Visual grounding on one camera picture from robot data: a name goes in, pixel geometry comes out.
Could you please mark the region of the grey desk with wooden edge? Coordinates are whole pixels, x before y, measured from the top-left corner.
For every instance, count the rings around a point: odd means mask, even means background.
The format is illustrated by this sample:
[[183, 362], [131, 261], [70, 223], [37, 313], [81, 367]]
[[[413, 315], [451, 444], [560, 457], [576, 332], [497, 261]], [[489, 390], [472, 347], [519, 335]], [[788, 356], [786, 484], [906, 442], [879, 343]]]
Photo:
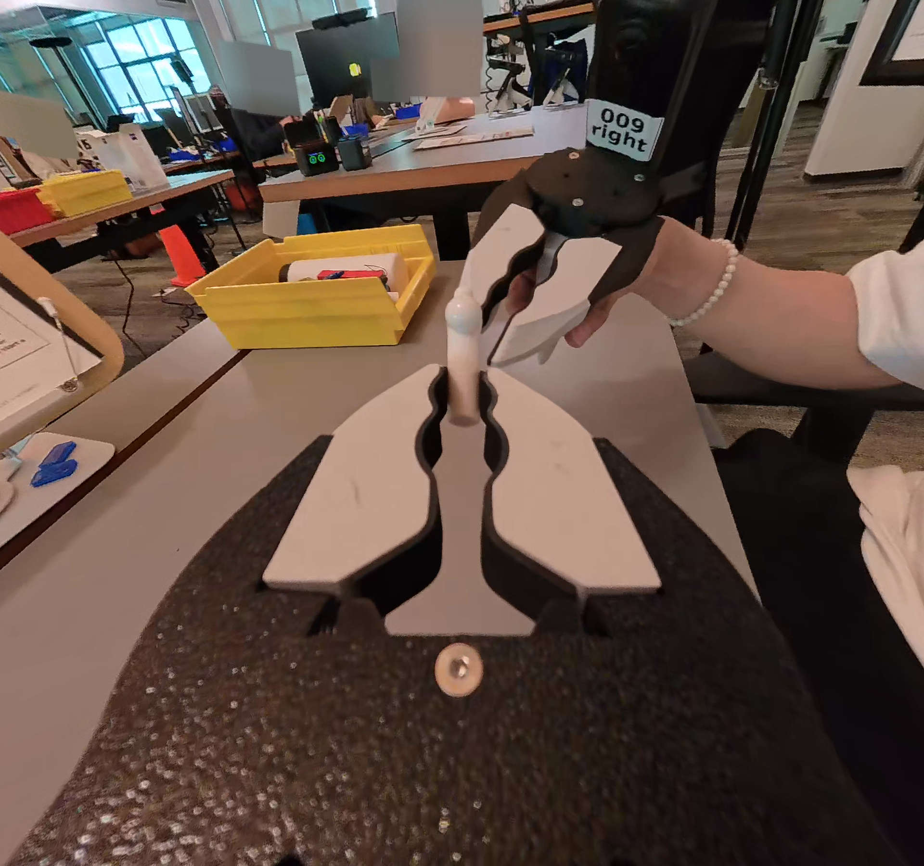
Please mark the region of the grey desk with wooden edge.
[[468, 186], [511, 179], [545, 154], [585, 144], [587, 106], [570, 103], [540, 107], [514, 117], [492, 119], [479, 115], [468, 121], [468, 132], [511, 129], [532, 125], [532, 137], [469, 144], [423, 152], [401, 144], [376, 157], [372, 166], [358, 171], [339, 169], [305, 178], [298, 171], [268, 179], [260, 186], [267, 203], [296, 200], [333, 200], [385, 192]]

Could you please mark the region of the person's right forearm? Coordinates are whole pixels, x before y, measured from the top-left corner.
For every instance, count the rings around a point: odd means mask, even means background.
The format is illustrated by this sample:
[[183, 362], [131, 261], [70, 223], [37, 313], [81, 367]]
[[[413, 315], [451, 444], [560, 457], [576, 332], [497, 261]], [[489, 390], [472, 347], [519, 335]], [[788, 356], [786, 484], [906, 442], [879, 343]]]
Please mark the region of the person's right forearm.
[[846, 275], [768, 267], [741, 254], [686, 329], [746, 371], [827, 390], [895, 387], [861, 352], [859, 304]]

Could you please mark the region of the orange traffic cone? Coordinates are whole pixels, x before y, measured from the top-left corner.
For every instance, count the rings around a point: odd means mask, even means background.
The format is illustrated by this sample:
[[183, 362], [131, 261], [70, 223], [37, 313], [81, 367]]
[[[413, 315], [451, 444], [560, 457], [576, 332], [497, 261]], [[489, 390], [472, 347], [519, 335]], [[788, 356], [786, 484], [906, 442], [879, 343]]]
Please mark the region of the orange traffic cone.
[[185, 290], [206, 276], [202, 261], [179, 225], [160, 229], [157, 234], [175, 271], [171, 278], [173, 286]]

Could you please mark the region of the black television screen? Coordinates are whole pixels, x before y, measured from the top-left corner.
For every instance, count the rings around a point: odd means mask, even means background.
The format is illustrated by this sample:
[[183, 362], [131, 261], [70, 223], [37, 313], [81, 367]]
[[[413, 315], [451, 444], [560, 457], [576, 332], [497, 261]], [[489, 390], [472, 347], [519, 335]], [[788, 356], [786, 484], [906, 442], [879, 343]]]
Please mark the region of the black television screen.
[[369, 8], [318, 18], [295, 41], [318, 110], [339, 97], [370, 97], [372, 62], [398, 57], [395, 14], [372, 16]]

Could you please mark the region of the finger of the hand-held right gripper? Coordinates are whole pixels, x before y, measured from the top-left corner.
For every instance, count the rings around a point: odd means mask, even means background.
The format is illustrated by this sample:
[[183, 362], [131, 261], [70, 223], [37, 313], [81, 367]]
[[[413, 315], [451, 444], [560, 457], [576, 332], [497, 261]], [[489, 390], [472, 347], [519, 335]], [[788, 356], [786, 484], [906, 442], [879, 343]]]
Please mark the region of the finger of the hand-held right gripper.
[[456, 329], [482, 330], [500, 305], [513, 316], [528, 305], [521, 276], [534, 273], [546, 229], [530, 209], [512, 204], [479, 238], [456, 288]]
[[534, 355], [546, 360], [557, 342], [583, 321], [592, 305], [590, 296], [621, 251], [620, 244], [603, 237], [564, 241], [548, 277], [503, 329], [489, 365], [502, 367]]

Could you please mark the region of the instruction sheet board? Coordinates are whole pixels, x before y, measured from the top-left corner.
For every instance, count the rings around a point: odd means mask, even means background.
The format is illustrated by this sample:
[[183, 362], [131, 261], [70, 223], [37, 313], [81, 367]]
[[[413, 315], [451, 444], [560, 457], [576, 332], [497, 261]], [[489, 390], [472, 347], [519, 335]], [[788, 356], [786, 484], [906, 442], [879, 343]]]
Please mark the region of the instruction sheet board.
[[1, 236], [1, 447], [43, 430], [121, 373], [117, 333]]

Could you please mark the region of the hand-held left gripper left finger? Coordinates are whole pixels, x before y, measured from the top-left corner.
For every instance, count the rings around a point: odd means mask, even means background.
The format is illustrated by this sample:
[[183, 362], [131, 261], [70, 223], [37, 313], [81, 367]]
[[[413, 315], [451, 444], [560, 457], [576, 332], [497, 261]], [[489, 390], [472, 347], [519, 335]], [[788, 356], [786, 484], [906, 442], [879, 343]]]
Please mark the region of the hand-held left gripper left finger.
[[382, 615], [426, 589], [442, 563], [433, 467], [443, 451], [444, 416], [445, 367], [426, 365], [325, 437], [264, 584], [363, 598]]

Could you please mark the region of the black tripod stand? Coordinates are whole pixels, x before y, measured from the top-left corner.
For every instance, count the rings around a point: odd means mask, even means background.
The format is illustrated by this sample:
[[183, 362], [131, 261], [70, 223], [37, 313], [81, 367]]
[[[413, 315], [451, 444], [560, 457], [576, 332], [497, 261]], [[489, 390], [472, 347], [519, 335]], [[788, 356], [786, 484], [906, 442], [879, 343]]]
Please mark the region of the black tripod stand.
[[791, 86], [785, 84], [783, 79], [792, 48], [791, 41], [800, 2], [801, 0], [775, 0], [764, 58], [757, 70], [756, 89], [762, 94], [762, 98], [725, 232], [725, 238], [731, 241], [738, 251], [743, 251], [745, 246], [745, 219], [752, 216], [756, 209], [769, 167], [773, 147], [767, 147], [766, 143], [771, 139], [772, 111], [785, 109], [791, 90]]

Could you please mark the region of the person's right hand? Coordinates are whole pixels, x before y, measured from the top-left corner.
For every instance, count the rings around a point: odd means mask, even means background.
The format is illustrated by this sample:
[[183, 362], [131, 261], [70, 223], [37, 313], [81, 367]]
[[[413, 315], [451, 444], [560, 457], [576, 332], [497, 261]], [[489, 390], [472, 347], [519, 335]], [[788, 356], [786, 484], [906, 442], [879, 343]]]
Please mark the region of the person's right hand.
[[662, 216], [661, 221], [645, 266], [630, 266], [637, 278], [590, 306], [584, 320], [565, 335], [569, 346], [581, 347], [626, 295], [641, 297], [667, 318], [681, 319], [698, 311], [718, 288], [729, 263], [726, 245], [673, 218]]

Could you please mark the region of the yellow plastic bin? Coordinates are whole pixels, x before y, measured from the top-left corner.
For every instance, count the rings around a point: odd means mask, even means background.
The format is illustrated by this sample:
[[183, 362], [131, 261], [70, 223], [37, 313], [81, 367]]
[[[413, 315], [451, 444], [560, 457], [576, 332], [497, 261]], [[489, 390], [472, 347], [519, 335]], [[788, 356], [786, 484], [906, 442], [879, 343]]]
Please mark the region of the yellow plastic bin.
[[129, 202], [133, 191], [118, 169], [54, 174], [38, 188], [40, 202], [54, 217], [80, 217]]
[[[399, 294], [373, 280], [281, 283], [296, 260], [397, 253], [410, 281]], [[394, 346], [422, 304], [436, 260], [421, 225], [266, 239], [196, 281], [189, 293], [237, 350]]]

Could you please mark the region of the white stand base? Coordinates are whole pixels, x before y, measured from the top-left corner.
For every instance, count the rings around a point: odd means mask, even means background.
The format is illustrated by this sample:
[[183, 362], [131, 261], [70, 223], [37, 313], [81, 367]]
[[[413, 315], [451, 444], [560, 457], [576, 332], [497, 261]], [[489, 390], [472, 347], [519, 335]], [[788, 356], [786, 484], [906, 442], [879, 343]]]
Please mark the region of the white stand base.
[[[58, 443], [75, 440], [77, 471], [68, 479], [32, 488], [30, 478], [38, 463]], [[2, 451], [1, 545], [5, 546], [65, 497], [93, 478], [116, 455], [116, 447], [72, 433], [34, 433]]]

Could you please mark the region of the red plastic bin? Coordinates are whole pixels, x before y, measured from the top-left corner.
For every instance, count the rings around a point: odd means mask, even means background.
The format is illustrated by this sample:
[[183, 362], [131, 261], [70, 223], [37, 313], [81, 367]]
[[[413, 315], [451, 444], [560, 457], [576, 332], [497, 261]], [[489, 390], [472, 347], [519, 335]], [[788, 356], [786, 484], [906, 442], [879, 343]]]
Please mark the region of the red plastic bin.
[[54, 215], [40, 198], [38, 187], [1, 190], [2, 233], [11, 236], [54, 222]]

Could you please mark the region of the blue clip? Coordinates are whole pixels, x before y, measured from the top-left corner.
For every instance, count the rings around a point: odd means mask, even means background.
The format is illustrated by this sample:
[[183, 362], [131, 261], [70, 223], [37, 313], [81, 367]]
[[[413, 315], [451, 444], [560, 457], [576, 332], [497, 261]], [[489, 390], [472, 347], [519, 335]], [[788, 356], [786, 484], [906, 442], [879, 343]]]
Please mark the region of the blue clip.
[[30, 478], [32, 488], [42, 488], [71, 477], [78, 468], [74, 457], [77, 449], [75, 440], [66, 440], [53, 446]]

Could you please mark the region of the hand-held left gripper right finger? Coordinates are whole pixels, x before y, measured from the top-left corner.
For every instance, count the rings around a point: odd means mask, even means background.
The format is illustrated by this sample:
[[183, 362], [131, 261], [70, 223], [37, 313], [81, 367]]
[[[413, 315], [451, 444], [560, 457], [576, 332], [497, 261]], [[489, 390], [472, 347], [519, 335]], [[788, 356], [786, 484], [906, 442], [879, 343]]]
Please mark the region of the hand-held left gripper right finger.
[[481, 570], [528, 618], [550, 603], [657, 593], [662, 579], [596, 440], [566, 410], [504, 372], [481, 374], [491, 475]]

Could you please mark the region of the white cylinder with black cap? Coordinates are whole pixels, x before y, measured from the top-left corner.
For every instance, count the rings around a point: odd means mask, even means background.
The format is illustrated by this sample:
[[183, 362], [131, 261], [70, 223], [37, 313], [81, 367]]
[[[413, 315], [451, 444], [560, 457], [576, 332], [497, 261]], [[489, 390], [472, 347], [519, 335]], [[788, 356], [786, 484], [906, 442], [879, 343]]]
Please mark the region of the white cylinder with black cap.
[[410, 281], [409, 265], [397, 253], [324, 256], [284, 264], [281, 283], [300, 281], [377, 280], [389, 294], [399, 295]]

